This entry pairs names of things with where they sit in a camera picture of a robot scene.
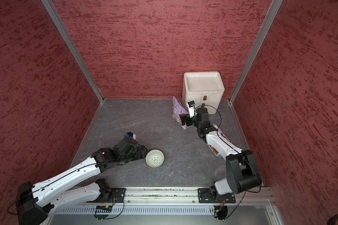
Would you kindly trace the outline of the white green patterned bowl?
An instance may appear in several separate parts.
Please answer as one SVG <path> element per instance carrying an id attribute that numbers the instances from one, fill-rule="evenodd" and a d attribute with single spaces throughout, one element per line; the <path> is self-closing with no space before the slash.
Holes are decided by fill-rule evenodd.
<path id="1" fill-rule="evenodd" d="M 162 151 L 154 149 L 148 152 L 145 160 L 150 168 L 159 168 L 164 163 L 165 156 Z"/>

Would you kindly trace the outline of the purple oats bag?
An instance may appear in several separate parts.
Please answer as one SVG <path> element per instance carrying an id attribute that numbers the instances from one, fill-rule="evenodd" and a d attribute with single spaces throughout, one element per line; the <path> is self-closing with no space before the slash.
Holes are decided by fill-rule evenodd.
<path id="1" fill-rule="evenodd" d="M 173 108 L 172 108 L 172 111 L 173 111 L 173 118 L 177 121 L 177 123 L 183 128 L 183 129 L 188 129 L 189 127 L 187 126 L 182 126 L 181 125 L 181 120 L 180 120 L 180 117 L 179 115 L 182 114 L 182 113 L 187 113 L 187 110 L 181 105 L 181 103 L 173 96 L 172 97 L 172 101 L 173 101 Z"/>

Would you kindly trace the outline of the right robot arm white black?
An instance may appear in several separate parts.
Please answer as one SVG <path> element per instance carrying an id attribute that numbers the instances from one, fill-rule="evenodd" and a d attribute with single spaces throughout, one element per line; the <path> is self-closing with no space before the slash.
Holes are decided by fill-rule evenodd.
<path id="1" fill-rule="evenodd" d="M 252 188 L 261 187 L 262 179 L 254 154 L 235 146 L 221 131 L 220 125 L 209 120 L 207 108 L 197 107 L 191 113 L 181 114 L 179 118 L 182 125 L 195 126 L 199 138 L 225 160 L 225 178 L 213 182 L 199 199 L 221 202 L 227 195 L 251 192 Z"/>

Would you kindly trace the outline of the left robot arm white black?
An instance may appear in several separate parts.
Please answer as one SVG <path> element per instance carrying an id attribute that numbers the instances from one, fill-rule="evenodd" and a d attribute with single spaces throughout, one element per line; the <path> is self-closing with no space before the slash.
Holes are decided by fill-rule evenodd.
<path id="1" fill-rule="evenodd" d="M 145 146 L 126 136 L 113 148 L 101 148 L 55 177 L 36 184 L 22 184 L 15 203 L 19 224 L 39 225 L 55 212 L 83 202 L 117 202 L 105 179 L 81 188 L 75 186 L 118 165 L 144 159 L 147 154 Z"/>

